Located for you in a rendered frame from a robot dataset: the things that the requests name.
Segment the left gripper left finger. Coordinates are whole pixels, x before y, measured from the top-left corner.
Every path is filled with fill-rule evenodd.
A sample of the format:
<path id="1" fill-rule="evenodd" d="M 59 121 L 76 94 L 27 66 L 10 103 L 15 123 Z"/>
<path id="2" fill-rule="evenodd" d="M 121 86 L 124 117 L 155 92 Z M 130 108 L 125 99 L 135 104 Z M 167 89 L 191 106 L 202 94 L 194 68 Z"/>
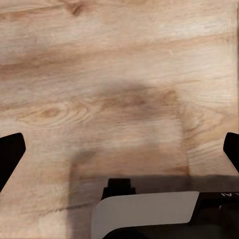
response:
<path id="1" fill-rule="evenodd" d="M 26 152 L 21 132 L 0 138 L 0 192 Z"/>

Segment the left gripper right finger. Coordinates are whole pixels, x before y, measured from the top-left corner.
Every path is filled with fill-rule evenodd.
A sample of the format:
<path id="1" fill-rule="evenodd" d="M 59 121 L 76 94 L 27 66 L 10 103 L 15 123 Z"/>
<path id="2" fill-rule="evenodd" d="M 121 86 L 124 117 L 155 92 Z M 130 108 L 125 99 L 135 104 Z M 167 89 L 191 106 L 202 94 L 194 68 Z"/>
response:
<path id="1" fill-rule="evenodd" d="M 223 150 L 239 173 L 239 134 L 228 132 Z"/>

